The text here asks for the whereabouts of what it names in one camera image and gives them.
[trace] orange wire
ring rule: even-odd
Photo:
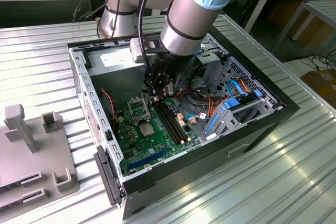
[[[239,80],[238,80],[238,83],[241,84],[242,89],[243,89],[245,92],[250,92],[249,89],[246,87],[246,85],[245,85],[245,83],[243,82],[242,79],[239,79]]]
[[[209,115],[209,117],[213,116],[214,112],[216,111],[216,109],[218,108],[218,106],[220,105],[221,102],[223,102],[223,101],[226,100],[226,99],[229,99],[230,97],[231,97],[231,96],[228,95],[226,98],[221,99],[221,100],[219,101],[219,103],[217,103],[215,109],[212,111],[212,113],[211,113],[211,115]]]

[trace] metal table surface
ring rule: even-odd
[[[164,17],[144,20],[159,31]],[[328,106],[229,17],[215,26],[301,109],[256,149],[121,221],[99,176],[76,97],[67,43],[96,39],[94,22],[0,30],[0,108],[26,118],[56,111],[66,124],[80,190],[7,223],[335,223],[336,119]],[[3,111],[0,114],[3,124]]]

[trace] red wire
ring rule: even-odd
[[[113,130],[114,130],[114,106],[113,106],[112,99],[111,99],[111,97],[109,96],[109,94],[107,94],[104,90],[101,90],[101,92],[103,92],[103,93],[107,96],[107,98],[110,100],[111,107],[112,107],[112,113],[113,113]]]

